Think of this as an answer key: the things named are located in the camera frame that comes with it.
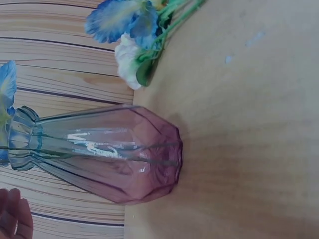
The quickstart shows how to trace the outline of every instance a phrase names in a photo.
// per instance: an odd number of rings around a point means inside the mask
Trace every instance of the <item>wood grain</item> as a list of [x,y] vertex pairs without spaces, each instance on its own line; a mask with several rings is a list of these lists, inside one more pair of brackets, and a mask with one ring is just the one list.
[[1,0],[1,4],[20,4],[20,3],[41,3],[41,4],[57,4],[57,5],[74,5],[84,8],[95,8],[101,3],[100,0]]
[[123,225],[124,207],[87,193],[40,169],[16,172],[0,168],[0,187],[18,187],[28,198],[32,212],[43,217],[57,217],[61,221],[83,221],[102,226]]
[[117,75],[117,63],[112,51],[37,39],[0,37],[0,63],[8,59],[14,59],[19,65]]
[[318,10],[209,0],[175,33],[134,103],[179,126],[184,165],[171,195],[126,207],[126,239],[319,237]]
[[102,227],[97,225],[83,225],[72,222],[61,223],[34,216],[36,224],[34,238],[46,239],[123,239],[124,228]]
[[[0,1],[0,63],[17,62],[15,107],[41,117],[132,103],[118,78],[114,44],[83,30],[99,0]],[[34,239],[123,239],[124,207],[39,170],[0,168],[0,188],[17,187],[30,201]]]
[[[45,117],[110,104],[18,90],[15,106],[22,105]],[[0,168],[0,188],[14,187],[30,202],[35,239],[123,238],[123,206],[71,186],[40,169],[16,172]]]
[[131,104],[133,101],[133,90],[120,78],[108,75],[18,66],[17,85],[24,89],[115,103]]
[[98,43],[84,32],[84,21],[92,11],[90,8],[43,4],[39,1],[9,5],[1,3],[0,37],[29,37],[110,50],[117,45]]
[[28,106],[34,109],[40,117],[54,116],[72,111],[82,111],[111,104],[85,101],[61,96],[51,96],[41,93],[17,91],[15,95],[15,107]]

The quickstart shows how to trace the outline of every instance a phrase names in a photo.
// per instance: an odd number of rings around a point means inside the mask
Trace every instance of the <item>flower petal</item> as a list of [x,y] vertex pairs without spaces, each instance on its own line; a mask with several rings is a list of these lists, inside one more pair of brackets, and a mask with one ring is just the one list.
[[141,0],[106,0],[86,18],[85,32],[94,34],[93,38],[100,43],[115,42],[130,32],[142,6]]
[[[155,39],[156,39],[156,35],[138,36],[135,38],[135,42],[141,48],[149,50],[151,49]],[[153,46],[152,50],[155,50],[155,49],[159,49],[159,44],[155,44]]]
[[136,79],[139,64],[135,58],[139,51],[140,48],[127,34],[121,37],[121,43],[115,47],[115,59],[119,64],[118,75],[124,79],[127,85],[133,90],[137,90],[141,87]]
[[130,37],[135,38],[136,44],[141,48],[150,49],[156,39],[158,17],[152,3],[147,1],[146,6],[142,9],[141,16],[136,20],[136,24],[130,31]]
[[5,97],[7,109],[13,104],[16,93],[16,65],[14,61],[9,61],[0,67],[0,94]]

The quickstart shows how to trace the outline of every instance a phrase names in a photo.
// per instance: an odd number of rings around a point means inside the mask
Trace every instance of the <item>fingernail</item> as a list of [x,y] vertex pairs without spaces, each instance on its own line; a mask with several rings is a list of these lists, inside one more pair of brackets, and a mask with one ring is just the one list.
[[1,199],[2,199],[2,198],[5,198],[6,195],[7,195],[7,193],[8,193],[8,190],[7,190],[6,188],[1,188],[1,189],[0,189],[0,198],[1,198]]
[[20,190],[18,190],[17,188],[13,188],[9,191],[9,195],[8,195],[9,200],[20,200]]
[[21,203],[22,205],[29,206],[29,202],[28,202],[28,200],[25,199],[25,198],[22,198],[22,199],[20,200],[20,203]]

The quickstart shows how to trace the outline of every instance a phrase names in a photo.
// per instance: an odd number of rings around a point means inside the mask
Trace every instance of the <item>pink glass vase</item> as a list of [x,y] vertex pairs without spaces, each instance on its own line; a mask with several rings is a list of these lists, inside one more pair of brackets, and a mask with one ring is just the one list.
[[9,124],[8,162],[36,166],[120,204],[170,193],[182,166],[178,129],[143,107],[119,105],[39,118],[28,107]]

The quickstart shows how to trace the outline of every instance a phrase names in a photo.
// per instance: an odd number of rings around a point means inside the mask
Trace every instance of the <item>hand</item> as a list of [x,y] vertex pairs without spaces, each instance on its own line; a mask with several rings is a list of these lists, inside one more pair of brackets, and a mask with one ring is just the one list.
[[32,234],[33,221],[28,201],[20,198],[20,191],[16,188],[9,192],[0,189],[0,239],[32,239]]

